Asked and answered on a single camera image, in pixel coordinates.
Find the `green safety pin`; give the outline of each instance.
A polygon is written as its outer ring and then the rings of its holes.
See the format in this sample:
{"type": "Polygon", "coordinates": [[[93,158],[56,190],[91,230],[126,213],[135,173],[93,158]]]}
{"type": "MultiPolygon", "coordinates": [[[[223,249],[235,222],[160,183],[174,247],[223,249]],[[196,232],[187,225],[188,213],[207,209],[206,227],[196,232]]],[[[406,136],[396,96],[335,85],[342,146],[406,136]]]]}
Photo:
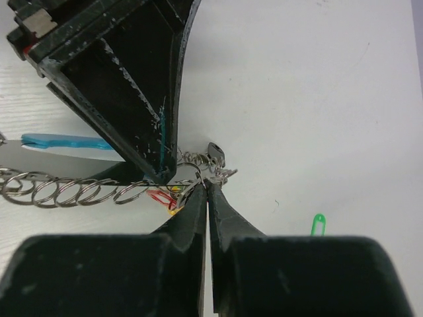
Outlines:
{"type": "Polygon", "coordinates": [[[321,213],[315,215],[313,226],[311,227],[312,236],[324,236],[326,228],[326,218],[321,213]]]}

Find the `red paper clip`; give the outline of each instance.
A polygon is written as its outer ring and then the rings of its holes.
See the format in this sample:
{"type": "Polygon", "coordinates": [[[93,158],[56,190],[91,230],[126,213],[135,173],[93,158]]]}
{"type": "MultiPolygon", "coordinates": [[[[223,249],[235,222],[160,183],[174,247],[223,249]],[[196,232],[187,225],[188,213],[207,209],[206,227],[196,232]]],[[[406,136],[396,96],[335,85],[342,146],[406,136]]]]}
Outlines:
{"type": "Polygon", "coordinates": [[[147,190],[148,196],[153,198],[155,201],[160,203],[161,205],[172,209],[173,207],[176,207],[176,201],[169,195],[163,193],[160,190],[147,190]]]}

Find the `chain of key rings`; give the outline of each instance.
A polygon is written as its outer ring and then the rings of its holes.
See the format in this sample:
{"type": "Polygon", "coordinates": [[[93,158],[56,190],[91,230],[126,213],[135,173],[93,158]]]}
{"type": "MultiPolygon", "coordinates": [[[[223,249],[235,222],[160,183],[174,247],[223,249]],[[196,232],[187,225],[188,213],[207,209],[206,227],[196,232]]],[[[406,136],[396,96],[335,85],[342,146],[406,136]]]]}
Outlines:
{"type": "Polygon", "coordinates": [[[124,205],[137,200],[141,195],[147,193],[163,205],[167,205],[168,211],[171,215],[179,212],[187,202],[190,194],[194,191],[195,187],[199,184],[206,186],[204,181],[209,180],[214,184],[220,186],[228,182],[229,177],[238,172],[238,170],[228,170],[225,167],[225,156],[223,151],[213,143],[210,143],[209,151],[206,154],[183,153],[178,149],[178,165],[190,166],[196,170],[196,178],[190,180],[175,181],[173,186],[159,186],[150,182],[149,180],[141,180],[134,182],[129,186],[120,189],[118,182],[112,179],[95,180],[95,179],[71,179],[71,178],[56,178],[44,172],[23,172],[12,168],[7,168],[0,165],[0,191],[1,195],[9,202],[17,205],[33,205],[44,209],[53,208],[68,208],[76,206],[93,206],[98,205],[112,199],[116,205],[124,205]],[[204,177],[203,172],[208,170],[211,176],[204,177]],[[45,182],[37,184],[34,177],[43,177],[45,182]],[[31,187],[24,189],[24,182],[29,181],[31,187]],[[40,197],[40,192],[49,186],[54,187],[54,192],[46,197],[40,197]],[[64,192],[78,186],[79,189],[72,197],[61,200],[64,192]],[[104,186],[114,186],[114,189],[108,194],[99,197],[100,192],[104,186]],[[130,192],[137,192],[129,198],[123,198],[130,192]],[[17,197],[30,196],[29,200],[19,200],[17,197]]]}

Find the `scratch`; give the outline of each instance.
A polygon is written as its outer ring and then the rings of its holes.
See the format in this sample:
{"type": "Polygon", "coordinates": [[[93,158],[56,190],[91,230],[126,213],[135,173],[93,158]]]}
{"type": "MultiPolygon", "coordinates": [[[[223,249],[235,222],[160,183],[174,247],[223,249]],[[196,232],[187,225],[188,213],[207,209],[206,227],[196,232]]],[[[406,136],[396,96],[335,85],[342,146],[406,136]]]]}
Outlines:
{"type": "Polygon", "coordinates": [[[119,70],[124,74],[124,78],[130,82],[131,87],[138,91],[139,98],[147,105],[147,109],[149,113],[155,118],[156,122],[160,121],[159,115],[154,111],[153,107],[151,106],[150,102],[147,100],[147,98],[144,96],[141,89],[138,87],[132,76],[129,74],[129,72],[126,70],[126,68],[120,63],[120,60],[116,56],[116,54],[113,52],[113,49],[108,45],[107,41],[104,38],[101,38],[101,42],[104,44],[104,50],[106,51],[107,55],[109,55],[112,58],[113,63],[115,63],[117,66],[120,66],[119,70]]]}
{"type": "Polygon", "coordinates": [[[358,66],[358,64],[360,64],[364,58],[364,56],[367,54],[367,51],[369,50],[369,46],[370,46],[370,42],[367,43],[367,46],[365,47],[364,53],[360,56],[360,58],[358,59],[357,62],[355,62],[355,64],[353,64],[353,66],[351,66],[349,69],[347,69],[345,72],[343,72],[343,74],[340,76],[339,80],[336,81],[335,85],[333,85],[332,89],[328,92],[328,94],[325,96],[325,98],[323,99],[323,101],[320,103],[320,106],[322,106],[329,98],[329,96],[338,88],[338,86],[345,80],[347,79],[351,73],[354,71],[354,69],[358,66]]]}
{"type": "Polygon", "coordinates": [[[163,169],[163,164],[165,163],[165,141],[166,141],[166,116],[165,116],[165,104],[166,96],[163,99],[163,105],[159,111],[161,121],[161,146],[160,146],[160,169],[163,169]]]}
{"type": "Polygon", "coordinates": [[[289,288],[289,281],[288,278],[285,276],[285,274],[282,272],[282,270],[278,270],[278,278],[280,280],[280,283],[282,284],[282,287],[284,288],[285,293],[288,295],[291,294],[291,289],[289,288]]]}
{"type": "Polygon", "coordinates": [[[278,206],[275,208],[275,210],[273,210],[273,213],[275,213],[275,212],[276,212],[276,210],[277,210],[277,208],[279,208],[279,206],[280,206],[279,201],[277,201],[276,199],[275,199],[275,203],[277,203],[277,204],[278,204],[278,206]]]}
{"type": "Polygon", "coordinates": [[[32,291],[34,291],[37,288],[37,284],[34,283],[32,285],[27,285],[25,287],[22,288],[21,293],[22,295],[28,295],[29,293],[31,293],[32,291]]]}

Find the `metal key ring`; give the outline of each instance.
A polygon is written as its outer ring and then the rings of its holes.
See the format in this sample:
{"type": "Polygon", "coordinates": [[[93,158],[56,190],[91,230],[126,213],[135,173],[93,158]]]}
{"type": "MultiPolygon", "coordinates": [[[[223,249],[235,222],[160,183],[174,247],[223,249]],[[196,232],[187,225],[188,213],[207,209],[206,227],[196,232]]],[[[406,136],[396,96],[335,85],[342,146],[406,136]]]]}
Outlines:
{"type": "MultiPolygon", "coordinates": [[[[5,175],[4,172],[14,172],[17,175],[22,174],[22,171],[20,171],[20,170],[15,170],[13,168],[0,167],[0,178],[3,178],[2,175],[5,175]]],[[[24,184],[22,183],[21,180],[15,180],[15,181],[19,183],[19,187],[17,187],[17,188],[10,188],[9,192],[12,192],[12,193],[20,192],[20,190],[24,187],[24,184]]],[[[5,185],[5,182],[6,181],[0,182],[0,190],[5,185]]]]}
{"type": "Polygon", "coordinates": [[[8,180],[6,180],[3,183],[3,186],[1,188],[1,195],[3,195],[3,197],[10,203],[15,203],[15,204],[21,205],[21,206],[31,206],[32,205],[31,201],[21,201],[21,200],[13,199],[9,196],[9,192],[7,191],[7,185],[9,183],[13,182],[14,180],[21,180],[21,179],[27,177],[29,174],[30,174],[29,172],[25,172],[25,173],[21,173],[21,174],[18,174],[16,176],[10,177],[8,180]]]}
{"type": "Polygon", "coordinates": [[[178,147],[178,151],[176,152],[176,161],[182,162],[183,160],[184,160],[184,153],[182,152],[182,149],[178,147]]]}
{"type": "Polygon", "coordinates": [[[183,158],[184,158],[185,162],[186,161],[191,162],[192,161],[192,154],[189,153],[189,152],[185,152],[183,158]]]}
{"type": "Polygon", "coordinates": [[[149,188],[146,187],[141,193],[138,193],[132,197],[129,197],[127,199],[118,201],[118,199],[120,197],[122,197],[124,194],[128,193],[130,190],[136,188],[136,187],[140,187],[141,185],[149,185],[149,182],[147,180],[141,180],[139,182],[133,183],[127,187],[125,187],[123,190],[121,190],[120,192],[118,192],[114,197],[113,197],[113,201],[116,205],[124,205],[126,203],[130,203],[131,201],[134,201],[136,199],[138,199],[139,196],[141,196],[142,194],[144,194],[149,188]]]}
{"type": "MultiPolygon", "coordinates": [[[[77,197],[78,193],[82,190],[82,185],[84,183],[87,183],[87,182],[90,182],[90,183],[91,182],[97,182],[97,180],[80,178],[78,180],[74,180],[72,182],[66,183],[64,186],[59,188],[59,190],[57,191],[57,195],[54,196],[54,198],[53,198],[54,204],[57,207],[63,207],[63,208],[70,208],[70,207],[78,206],[75,198],[77,197]],[[69,199],[66,199],[63,202],[58,201],[60,195],[74,185],[79,185],[79,191],[75,195],[73,195],[69,199]]],[[[95,197],[95,195],[98,194],[100,191],[101,191],[101,188],[98,187],[98,189],[93,194],[91,194],[89,197],[91,197],[91,196],[95,197]]]]}
{"type": "Polygon", "coordinates": [[[198,171],[198,173],[200,174],[200,178],[203,179],[201,168],[199,168],[194,163],[191,163],[191,162],[182,162],[182,163],[177,164],[176,168],[181,167],[181,166],[191,166],[191,167],[194,167],[198,171]]]}
{"type": "Polygon", "coordinates": [[[223,165],[223,158],[212,157],[210,159],[209,171],[213,174],[219,174],[222,171],[223,165]]]}
{"type": "MultiPolygon", "coordinates": [[[[48,180],[53,180],[54,179],[53,176],[51,176],[50,174],[44,173],[44,172],[30,172],[30,173],[28,173],[28,175],[25,176],[25,178],[32,178],[32,177],[37,176],[37,175],[45,176],[46,179],[48,179],[48,180]]],[[[29,195],[29,194],[33,193],[34,190],[36,189],[37,184],[36,184],[36,182],[34,180],[29,180],[29,181],[31,181],[31,183],[32,183],[32,187],[31,188],[28,188],[27,190],[20,190],[18,192],[11,192],[9,195],[12,195],[12,196],[26,196],[26,195],[29,195]]]]}
{"type": "Polygon", "coordinates": [[[194,163],[199,163],[197,164],[198,166],[205,165],[205,167],[201,169],[201,171],[205,171],[210,169],[209,166],[212,165],[212,160],[205,154],[198,154],[194,163]]]}
{"type": "Polygon", "coordinates": [[[197,182],[192,183],[189,185],[179,196],[178,201],[176,202],[175,209],[179,209],[183,207],[183,203],[186,199],[188,199],[189,194],[194,191],[195,187],[200,184],[200,179],[197,180],[197,182]]]}
{"type": "MultiPolygon", "coordinates": [[[[195,180],[177,180],[177,181],[175,181],[175,184],[177,184],[178,185],[178,187],[179,186],[183,186],[184,187],[184,189],[187,187],[187,186],[189,186],[189,185],[191,185],[192,183],[194,183],[195,182],[195,180]]],[[[166,189],[169,191],[169,193],[171,194],[171,197],[174,199],[174,200],[176,200],[176,201],[178,201],[178,199],[179,199],[179,197],[182,195],[182,193],[183,193],[183,191],[184,191],[184,189],[182,189],[182,190],[180,190],[179,192],[174,192],[173,191],[173,188],[174,188],[175,186],[171,186],[171,185],[166,185],[166,189]]]]}
{"type": "Polygon", "coordinates": [[[37,206],[37,207],[43,208],[43,209],[57,208],[57,206],[54,203],[49,204],[49,205],[46,205],[44,203],[46,203],[47,201],[50,201],[50,200],[54,199],[54,197],[59,192],[59,187],[60,187],[60,183],[61,182],[69,182],[69,181],[72,181],[72,179],[71,178],[58,178],[56,180],[50,180],[48,182],[41,183],[32,192],[31,202],[33,203],[34,206],[37,206]],[[50,186],[52,184],[55,184],[56,185],[56,189],[54,190],[54,192],[52,194],[50,194],[49,196],[47,196],[45,198],[42,198],[42,199],[35,199],[35,197],[37,196],[37,194],[39,192],[41,192],[41,190],[43,190],[44,188],[46,188],[46,187],[48,187],[48,186],[50,186]]]}
{"type": "MultiPolygon", "coordinates": [[[[22,181],[20,181],[20,180],[16,180],[16,181],[19,183],[19,187],[20,187],[20,184],[23,184],[22,181]]],[[[27,190],[15,191],[15,189],[11,189],[7,192],[7,195],[17,196],[17,197],[29,195],[34,191],[35,187],[37,186],[36,182],[33,181],[33,180],[31,181],[31,184],[32,184],[31,188],[28,188],[27,190]]]]}
{"type": "Polygon", "coordinates": [[[117,182],[117,181],[112,180],[112,179],[109,178],[109,179],[100,180],[98,182],[95,182],[95,183],[89,184],[88,186],[85,186],[75,196],[75,201],[76,201],[77,205],[79,205],[79,206],[94,206],[94,205],[97,205],[99,203],[102,203],[103,201],[108,200],[111,197],[114,197],[116,195],[116,192],[118,191],[119,186],[116,186],[114,188],[114,190],[112,192],[110,192],[109,194],[107,194],[107,195],[105,195],[105,196],[103,196],[101,198],[98,198],[98,199],[96,199],[94,201],[91,201],[92,198],[96,197],[96,195],[93,195],[93,194],[90,195],[87,198],[84,198],[84,199],[79,200],[79,198],[81,198],[81,196],[83,194],[85,194],[87,191],[93,189],[95,186],[99,186],[98,188],[100,188],[100,191],[101,191],[101,186],[102,185],[107,185],[107,184],[114,184],[114,185],[116,185],[116,184],[119,184],[119,182],[117,182]]]}

